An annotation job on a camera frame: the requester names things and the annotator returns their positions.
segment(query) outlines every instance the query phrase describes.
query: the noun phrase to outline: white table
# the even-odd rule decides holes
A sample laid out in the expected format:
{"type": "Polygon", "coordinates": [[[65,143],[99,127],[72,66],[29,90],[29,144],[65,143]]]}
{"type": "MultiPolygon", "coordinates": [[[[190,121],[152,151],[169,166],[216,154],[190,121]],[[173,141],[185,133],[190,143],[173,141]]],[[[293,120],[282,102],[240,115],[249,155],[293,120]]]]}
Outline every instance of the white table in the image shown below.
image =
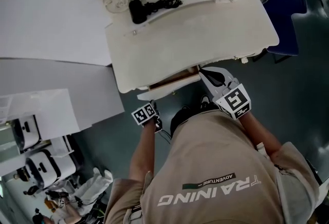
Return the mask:
{"type": "Polygon", "coordinates": [[[182,1],[185,6],[159,11],[140,25],[132,23],[129,11],[117,14],[106,28],[122,93],[191,66],[257,55],[279,43],[260,0],[182,1]]]}

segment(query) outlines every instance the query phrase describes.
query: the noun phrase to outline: vanity table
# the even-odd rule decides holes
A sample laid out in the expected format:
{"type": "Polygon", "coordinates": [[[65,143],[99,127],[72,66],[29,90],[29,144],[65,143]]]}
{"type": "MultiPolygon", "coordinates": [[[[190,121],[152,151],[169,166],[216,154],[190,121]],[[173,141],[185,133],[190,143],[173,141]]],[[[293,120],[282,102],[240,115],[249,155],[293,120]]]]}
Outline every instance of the vanity table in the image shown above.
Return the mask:
{"type": "MultiPolygon", "coordinates": [[[[279,43],[260,0],[181,0],[134,24],[131,0],[103,0],[113,22],[105,33],[122,93],[140,88],[156,100],[200,79],[198,66],[243,59],[279,43]]],[[[143,4],[158,0],[141,0],[143,4]]]]}

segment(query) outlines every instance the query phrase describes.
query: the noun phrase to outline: black cable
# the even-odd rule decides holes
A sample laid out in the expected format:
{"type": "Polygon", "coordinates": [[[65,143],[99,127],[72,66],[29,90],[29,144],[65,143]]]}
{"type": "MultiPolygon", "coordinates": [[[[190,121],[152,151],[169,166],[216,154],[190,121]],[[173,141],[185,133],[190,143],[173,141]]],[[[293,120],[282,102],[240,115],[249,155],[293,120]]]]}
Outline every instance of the black cable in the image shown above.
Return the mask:
{"type": "MultiPolygon", "coordinates": [[[[89,203],[89,204],[84,204],[84,203],[82,203],[82,205],[84,205],[84,206],[91,205],[91,204],[95,203],[95,202],[97,201],[97,199],[98,199],[98,198],[96,198],[92,203],[89,203]]],[[[70,201],[70,202],[69,202],[69,204],[72,204],[72,203],[79,203],[79,201],[72,201],[72,202],[70,201]]]]}
{"type": "Polygon", "coordinates": [[[151,15],[151,13],[157,12],[159,9],[178,8],[182,4],[181,0],[159,0],[155,3],[147,2],[144,7],[147,15],[151,15]]]}
{"type": "Polygon", "coordinates": [[[164,139],[167,141],[168,144],[170,144],[170,142],[167,140],[167,138],[164,137],[162,134],[160,134],[160,132],[159,132],[159,135],[160,135],[162,138],[164,138],[164,139]]]}
{"type": "Polygon", "coordinates": [[[170,138],[170,140],[171,140],[171,135],[166,131],[166,130],[164,130],[164,129],[162,129],[162,131],[170,138]]]}

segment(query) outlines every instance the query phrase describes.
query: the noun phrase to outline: sneaker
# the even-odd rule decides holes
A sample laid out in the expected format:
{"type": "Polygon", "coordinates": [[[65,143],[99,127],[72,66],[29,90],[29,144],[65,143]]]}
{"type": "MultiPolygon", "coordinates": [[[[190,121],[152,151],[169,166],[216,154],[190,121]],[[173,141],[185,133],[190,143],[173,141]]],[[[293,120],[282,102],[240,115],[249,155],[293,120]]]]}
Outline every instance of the sneaker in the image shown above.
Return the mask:
{"type": "Polygon", "coordinates": [[[104,177],[113,182],[113,175],[109,170],[104,170],[104,177]]]}
{"type": "Polygon", "coordinates": [[[210,103],[210,99],[207,95],[203,95],[200,101],[200,109],[204,109],[210,103]]]}
{"type": "Polygon", "coordinates": [[[99,171],[99,169],[97,167],[94,167],[93,171],[94,171],[94,175],[100,175],[101,174],[101,172],[99,171]]]}

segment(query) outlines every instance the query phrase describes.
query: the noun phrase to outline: blue chair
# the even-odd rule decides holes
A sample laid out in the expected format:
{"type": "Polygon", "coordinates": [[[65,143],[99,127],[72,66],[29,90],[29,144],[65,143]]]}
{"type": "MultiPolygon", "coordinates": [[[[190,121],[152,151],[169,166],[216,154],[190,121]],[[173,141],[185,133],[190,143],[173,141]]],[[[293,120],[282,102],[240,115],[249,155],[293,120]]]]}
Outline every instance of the blue chair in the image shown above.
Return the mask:
{"type": "Polygon", "coordinates": [[[273,53],[275,63],[282,62],[299,53],[295,28],[291,15],[295,13],[305,14],[307,12],[306,0],[266,0],[263,6],[272,21],[280,42],[277,46],[270,46],[253,61],[260,59],[266,52],[273,53]],[[276,59],[275,54],[284,55],[276,59]]]}

